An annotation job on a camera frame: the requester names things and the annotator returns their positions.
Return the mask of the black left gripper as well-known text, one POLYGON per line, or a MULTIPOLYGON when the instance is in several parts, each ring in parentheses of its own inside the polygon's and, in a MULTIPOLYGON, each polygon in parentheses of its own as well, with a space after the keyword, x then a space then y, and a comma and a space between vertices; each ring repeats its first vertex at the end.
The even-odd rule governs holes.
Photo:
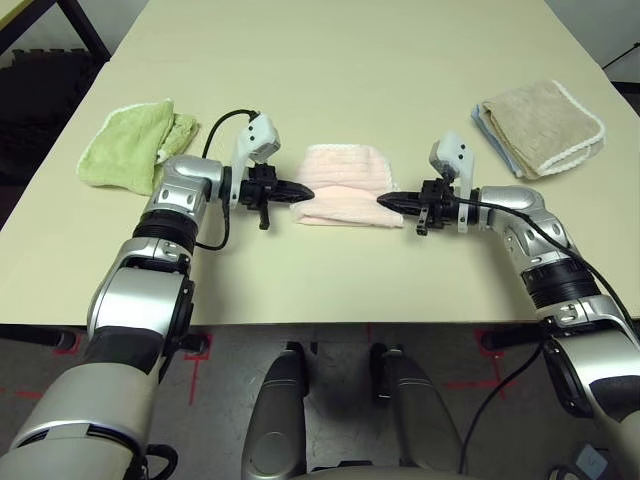
POLYGON ((261 230, 270 227, 268 202, 275 190, 274 201, 279 203, 299 203, 315 197, 314 192, 303 184, 284 180, 278 182, 274 166, 257 164, 250 167, 247 178, 241 181, 239 203, 259 213, 261 230))

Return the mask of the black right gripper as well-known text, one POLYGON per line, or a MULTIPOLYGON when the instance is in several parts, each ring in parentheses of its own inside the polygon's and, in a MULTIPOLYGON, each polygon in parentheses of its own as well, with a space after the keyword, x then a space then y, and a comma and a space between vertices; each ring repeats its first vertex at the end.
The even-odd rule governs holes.
POLYGON ((459 203, 446 179, 424 180, 420 192, 389 192, 377 202, 399 214, 418 214, 416 233, 427 235, 458 222, 459 203))

